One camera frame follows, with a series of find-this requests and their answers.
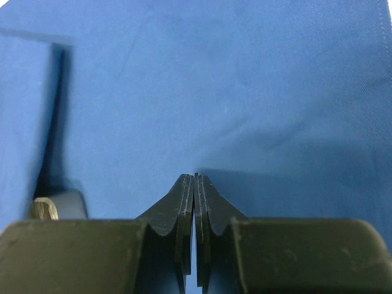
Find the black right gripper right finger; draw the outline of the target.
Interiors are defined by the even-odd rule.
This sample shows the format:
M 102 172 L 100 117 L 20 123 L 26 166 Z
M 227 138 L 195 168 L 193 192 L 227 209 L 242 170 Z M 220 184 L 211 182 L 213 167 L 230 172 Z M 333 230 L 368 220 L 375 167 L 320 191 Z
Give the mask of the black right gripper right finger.
M 194 178 L 203 293 L 390 293 L 391 254 L 359 219 L 247 217 Z

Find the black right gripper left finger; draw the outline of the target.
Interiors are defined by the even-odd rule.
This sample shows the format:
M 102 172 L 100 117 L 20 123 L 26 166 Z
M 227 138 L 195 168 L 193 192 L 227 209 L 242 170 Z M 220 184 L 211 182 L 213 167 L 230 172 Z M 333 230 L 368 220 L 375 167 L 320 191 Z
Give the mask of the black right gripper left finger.
M 2 293 L 184 293 L 194 178 L 133 220 L 26 220 L 1 233 Z

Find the blue surgical cloth wrap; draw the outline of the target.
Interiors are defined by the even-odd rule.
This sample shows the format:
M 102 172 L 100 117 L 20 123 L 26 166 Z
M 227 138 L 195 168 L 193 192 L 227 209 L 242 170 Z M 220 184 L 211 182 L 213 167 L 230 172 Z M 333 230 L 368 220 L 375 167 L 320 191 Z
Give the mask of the blue surgical cloth wrap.
M 359 219 L 391 254 L 388 2 L 1 7 L 1 233 L 39 197 L 133 220 L 196 173 L 247 217 Z

